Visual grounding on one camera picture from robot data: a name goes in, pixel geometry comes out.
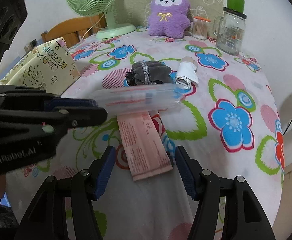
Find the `pink package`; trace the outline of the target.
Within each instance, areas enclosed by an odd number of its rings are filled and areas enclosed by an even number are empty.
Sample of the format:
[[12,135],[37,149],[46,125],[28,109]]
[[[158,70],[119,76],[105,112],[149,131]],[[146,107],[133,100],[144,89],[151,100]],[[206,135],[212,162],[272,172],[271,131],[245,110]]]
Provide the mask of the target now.
[[133,181],[173,169],[148,112],[119,115],[117,122]]

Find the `yellow cartoon storage box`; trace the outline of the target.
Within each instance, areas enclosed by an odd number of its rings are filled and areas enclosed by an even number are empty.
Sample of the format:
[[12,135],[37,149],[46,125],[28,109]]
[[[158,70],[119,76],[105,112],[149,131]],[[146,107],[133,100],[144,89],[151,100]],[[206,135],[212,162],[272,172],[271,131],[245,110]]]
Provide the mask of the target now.
[[38,88],[61,95],[79,77],[66,41],[59,37],[31,50],[11,68],[0,84]]

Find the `grey velvet scrunchie cloth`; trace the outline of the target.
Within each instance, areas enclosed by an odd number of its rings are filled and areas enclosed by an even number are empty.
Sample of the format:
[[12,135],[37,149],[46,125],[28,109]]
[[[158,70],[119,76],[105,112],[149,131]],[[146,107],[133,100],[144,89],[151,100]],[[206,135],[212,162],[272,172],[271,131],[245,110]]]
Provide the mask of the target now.
[[171,68],[159,61],[139,61],[126,73],[129,86],[173,83]]

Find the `wall power socket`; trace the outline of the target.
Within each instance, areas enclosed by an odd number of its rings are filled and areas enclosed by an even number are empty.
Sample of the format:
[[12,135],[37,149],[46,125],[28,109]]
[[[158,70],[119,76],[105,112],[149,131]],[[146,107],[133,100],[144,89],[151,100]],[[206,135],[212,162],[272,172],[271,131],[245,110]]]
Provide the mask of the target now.
[[24,50],[26,53],[29,53],[31,50],[33,50],[38,45],[38,41],[36,39],[30,41],[28,44],[24,46]]

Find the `cotton swab container orange lid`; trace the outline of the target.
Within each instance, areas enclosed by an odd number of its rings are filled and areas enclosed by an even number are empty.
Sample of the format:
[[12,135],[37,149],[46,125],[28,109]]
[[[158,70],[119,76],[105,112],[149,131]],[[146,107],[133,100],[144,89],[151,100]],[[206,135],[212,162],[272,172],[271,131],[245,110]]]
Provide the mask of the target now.
[[194,16],[191,35],[194,38],[205,40],[208,36],[208,29],[211,20],[200,16]]

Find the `purple plush toy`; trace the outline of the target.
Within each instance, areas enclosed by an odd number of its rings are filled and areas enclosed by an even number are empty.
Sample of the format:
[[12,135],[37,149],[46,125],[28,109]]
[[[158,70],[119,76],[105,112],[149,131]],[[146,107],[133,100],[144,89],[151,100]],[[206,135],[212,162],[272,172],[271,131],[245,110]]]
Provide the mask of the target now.
[[191,25],[189,9],[189,0],[153,0],[148,20],[149,35],[183,38],[184,31]]

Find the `clear zip bag pack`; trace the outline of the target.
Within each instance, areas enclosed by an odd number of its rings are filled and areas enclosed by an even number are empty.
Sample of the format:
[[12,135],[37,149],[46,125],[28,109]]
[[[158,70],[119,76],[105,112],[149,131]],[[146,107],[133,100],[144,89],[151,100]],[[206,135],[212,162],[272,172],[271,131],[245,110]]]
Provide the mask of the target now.
[[141,113],[178,107],[185,99],[173,84],[141,85],[94,91],[91,98],[110,116]]

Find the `green desk fan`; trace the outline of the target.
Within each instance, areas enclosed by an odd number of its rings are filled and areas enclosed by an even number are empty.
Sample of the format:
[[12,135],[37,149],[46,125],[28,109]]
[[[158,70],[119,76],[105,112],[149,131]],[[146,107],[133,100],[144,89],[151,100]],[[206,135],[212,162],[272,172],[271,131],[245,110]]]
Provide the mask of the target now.
[[117,24],[111,6],[115,0],[66,0],[69,7],[78,15],[89,17],[103,14],[107,27],[98,31],[97,39],[113,38],[136,30],[130,23]]

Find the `glass mason jar green lid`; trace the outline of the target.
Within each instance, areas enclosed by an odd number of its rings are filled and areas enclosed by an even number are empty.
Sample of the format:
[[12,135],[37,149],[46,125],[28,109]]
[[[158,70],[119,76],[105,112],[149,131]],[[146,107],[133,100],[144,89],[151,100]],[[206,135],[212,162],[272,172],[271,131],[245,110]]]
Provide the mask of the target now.
[[217,16],[213,23],[217,48],[230,55],[238,55],[242,47],[247,19],[244,7],[244,0],[227,0],[223,15]]

